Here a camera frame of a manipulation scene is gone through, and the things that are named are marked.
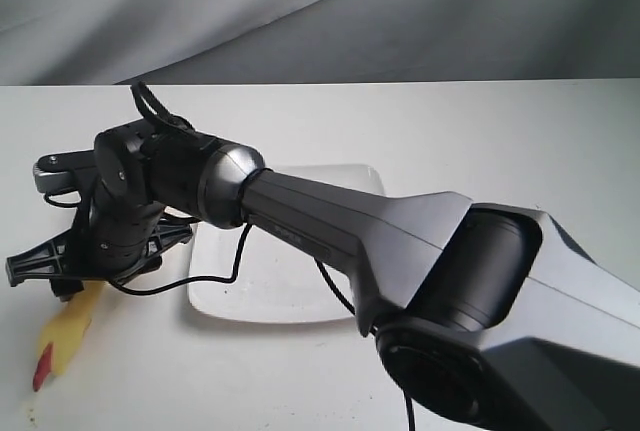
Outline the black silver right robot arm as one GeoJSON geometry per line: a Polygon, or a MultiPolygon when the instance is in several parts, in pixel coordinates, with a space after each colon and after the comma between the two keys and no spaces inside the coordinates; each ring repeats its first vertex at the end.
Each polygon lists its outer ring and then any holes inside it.
{"type": "Polygon", "coordinates": [[[639,293],[548,213],[442,192],[389,198],[268,169],[253,148],[187,125],[100,133],[71,166],[72,228],[11,257],[12,284],[121,285],[188,240],[165,208],[255,226],[349,280],[359,331],[437,415],[487,430],[635,430],[639,293]]]}

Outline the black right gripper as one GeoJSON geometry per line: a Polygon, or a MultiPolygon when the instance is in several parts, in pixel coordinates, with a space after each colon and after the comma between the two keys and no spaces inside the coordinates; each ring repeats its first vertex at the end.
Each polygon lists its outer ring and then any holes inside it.
{"type": "Polygon", "coordinates": [[[78,202],[71,227],[42,244],[6,260],[11,286],[26,280],[46,280],[56,296],[73,296],[84,282],[124,285],[135,277],[156,271],[163,254],[188,243],[193,231],[185,218],[170,217],[163,205],[128,202],[122,192],[142,181],[133,164],[153,128],[143,120],[108,130],[107,149],[94,153],[96,175],[80,191],[42,194],[60,206],[59,196],[76,192],[78,202]]]}

